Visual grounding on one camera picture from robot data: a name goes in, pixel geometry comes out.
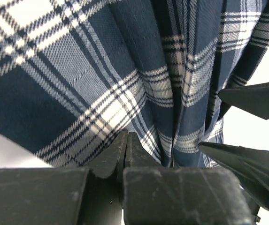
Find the navy plaid pleated skirt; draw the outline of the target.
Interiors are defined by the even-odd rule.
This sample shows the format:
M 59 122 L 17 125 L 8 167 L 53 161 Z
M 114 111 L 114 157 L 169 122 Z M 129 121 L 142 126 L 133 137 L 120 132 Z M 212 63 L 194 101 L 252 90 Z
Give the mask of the navy plaid pleated skirt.
M 0 0 L 0 134 L 81 166 L 122 129 L 163 166 L 216 167 L 222 88 L 269 47 L 269 0 Z

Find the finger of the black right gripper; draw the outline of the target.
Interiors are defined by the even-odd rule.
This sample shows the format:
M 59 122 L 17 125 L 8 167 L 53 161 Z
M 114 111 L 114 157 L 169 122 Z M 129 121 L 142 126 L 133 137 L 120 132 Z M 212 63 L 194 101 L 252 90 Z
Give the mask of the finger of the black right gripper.
M 269 120 L 269 82 L 223 89 L 218 96 L 224 103 Z
M 269 211 L 269 151 L 241 146 L 200 142 L 199 150 L 219 165 L 231 170 L 242 188 L 262 208 Z

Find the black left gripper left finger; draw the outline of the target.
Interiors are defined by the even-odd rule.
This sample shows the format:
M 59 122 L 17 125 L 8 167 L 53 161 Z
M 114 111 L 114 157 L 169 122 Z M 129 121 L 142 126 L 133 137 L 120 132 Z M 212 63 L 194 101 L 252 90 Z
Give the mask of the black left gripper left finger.
M 127 139 L 85 167 L 0 169 L 0 225 L 119 225 Z

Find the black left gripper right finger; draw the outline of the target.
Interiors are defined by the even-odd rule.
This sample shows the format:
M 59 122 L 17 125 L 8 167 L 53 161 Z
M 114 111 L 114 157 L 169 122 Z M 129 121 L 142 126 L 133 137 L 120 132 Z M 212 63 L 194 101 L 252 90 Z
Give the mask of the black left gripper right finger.
M 224 168 L 166 168 L 127 138 L 123 171 L 127 225 L 251 225 L 237 177 Z

